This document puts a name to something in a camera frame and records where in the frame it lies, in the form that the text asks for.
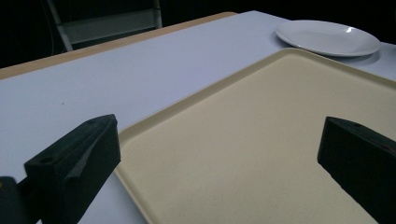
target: tray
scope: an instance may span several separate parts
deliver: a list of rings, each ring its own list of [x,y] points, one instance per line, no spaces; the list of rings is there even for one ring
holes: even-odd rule
[[[283,49],[120,132],[149,223],[376,223],[318,164],[327,116],[396,139],[396,83]]]

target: white plate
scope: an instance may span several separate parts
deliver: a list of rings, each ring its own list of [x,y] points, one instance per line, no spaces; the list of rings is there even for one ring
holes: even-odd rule
[[[328,21],[287,21],[276,35],[300,49],[329,56],[354,57],[379,50],[379,40],[362,30]]]

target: tray rim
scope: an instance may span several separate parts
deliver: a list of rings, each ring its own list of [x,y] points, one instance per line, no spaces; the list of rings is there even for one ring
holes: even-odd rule
[[[137,121],[136,123],[131,124],[130,126],[123,128],[119,131],[119,142],[120,142],[120,150],[122,150],[123,144],[124,144],[124,137],[126,139],[131,139],[136,137],[137,135],[155,127],[156,125],[160,124],[161,122],[172,118],[173,116],[177,115],[179,112],[183,111],[184,109],[189,108],[192,105],[195,105],[199,103],[200,101],[203,101],[204,99],[210,97],[211,95],[215,94],[217,91],[223,90],[227,88],[228,86],[232,85],[233,83],[243,79],[244,77],[249,76],[250,74],[260,70],[262,67],[264,67],[267,64],[273,63],[279,59],[282,59],[283,57],[287,57],[290,55],[298,55],[298,56],[303,56],[304,58],[308,60],[313,60],[317,63],[324,63],[327,64],[333,68],[337,68],[340,70],[343,70],[351,75],[354,76],[359,76],[361,78],[367,79],[368,81],[373,81],[376,82],[377,84],[383,85],[387,88],[391,88],[396,91],[396,81],[392,79],[388,79],[385,77],[379,77],[376,74],[369,73],[366,71],[363,71],[361,69],[351,67],[347,64],[344,63],[339,63],[335,60],[326,58],[324,56],[318,55],[314,52],[307,51],[305,49],[296,49],[296,48],[285,48],[282,49],[278,52],[275,52],[274,54],[271,54],[268,57],[264,57],[263,59],[246,66],[240,70],[238,70],[235,73],[232,73],[228,75],[227,77],[224,77],[182,99],[179,101],[176,101],[175,103],[166,106],[163,109],[160,109],[157,112],[154,112],[151,115],[148,115],[147,117]],[[134,191],[130,188],[126,188],[128,186],[126,178],[123,176],[122,171],[120,170],[122,166],[122,163],[120,163],[116,169],[114,170],[114,173],[116,174],[117,178],[121,182],[121,184],[124,186],[126,191],[128,192],[129,196],[133,199],[134,204],[137,206],[139,212],[143,215],[145,220],[148,223],[155,223],[151,217],[145,210],[144,205],[142,205],[136,195],[134,194]]]

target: table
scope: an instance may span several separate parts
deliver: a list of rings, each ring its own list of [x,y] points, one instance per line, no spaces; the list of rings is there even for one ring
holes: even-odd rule
[[[0,175],[25,177],[23,163],[87,119],[115,114],[119,131],[283,48],[283,18],[220,13],[0,70]],[[396,80],[396,46],[333,58]],[[111,175],[80,223],[144,223]]]

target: dark background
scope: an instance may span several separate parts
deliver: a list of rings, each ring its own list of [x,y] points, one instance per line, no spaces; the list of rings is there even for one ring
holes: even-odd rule
[[[150,0],[53,0],[62,21],[77,21],[151,8]],[[224,11],[257,10],[289,20],[350,25],[396,44],[396,1],[160,0],[163,26]],[[0,68],[49,57],[65,48],[46,0],[3,0]]]

